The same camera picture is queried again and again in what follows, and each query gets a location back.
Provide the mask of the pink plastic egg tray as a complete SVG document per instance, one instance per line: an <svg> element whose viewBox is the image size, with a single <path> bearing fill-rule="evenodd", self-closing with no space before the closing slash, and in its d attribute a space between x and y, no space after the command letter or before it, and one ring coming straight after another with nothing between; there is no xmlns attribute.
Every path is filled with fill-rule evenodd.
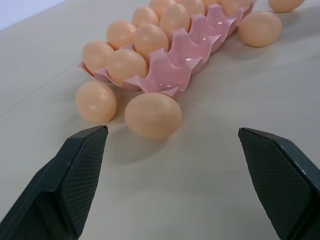
<svg viewBox="0 0 320 240"><path fill-rule="evenodd" d="M172 38L167 37L168 51L160 48L150 52L148 58L141 55L148 64L148 73L145 77L136 75L118 85L108 74L107 66L96 70L94 75L88 71L83 61L80 67L97 81L105 84L175 97L187 88L192 75L201 70L210 55L217 51L226 38L238 28L241 20L252 12L254 5L254 0L251 0L250 7L242 7L230 16L224 14L220 4L205 5L205 15L189 14L189 31L183 28L174 30ZM121 49L136 52L133 41L117 50Z"/></svg>

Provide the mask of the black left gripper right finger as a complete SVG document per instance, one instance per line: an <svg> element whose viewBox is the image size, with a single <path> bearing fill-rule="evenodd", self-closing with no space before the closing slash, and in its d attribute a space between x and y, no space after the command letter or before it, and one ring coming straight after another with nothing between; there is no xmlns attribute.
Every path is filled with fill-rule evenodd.
<svg viewBox="0 0 320 240"><path fill-rule="evenodd" d="M320 240L320 169L289 139L238 131L254 190L280 240Z"/></svg>

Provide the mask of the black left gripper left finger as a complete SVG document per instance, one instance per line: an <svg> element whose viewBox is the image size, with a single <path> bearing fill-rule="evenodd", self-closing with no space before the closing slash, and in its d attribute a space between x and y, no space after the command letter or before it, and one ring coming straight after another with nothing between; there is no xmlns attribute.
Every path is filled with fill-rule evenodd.
<svg viewBox="0 0 320 240"><path fill-rule="evenodd" d="M79 240L95 197L108 127L70 136L0 222L0 240Z"/></svg>

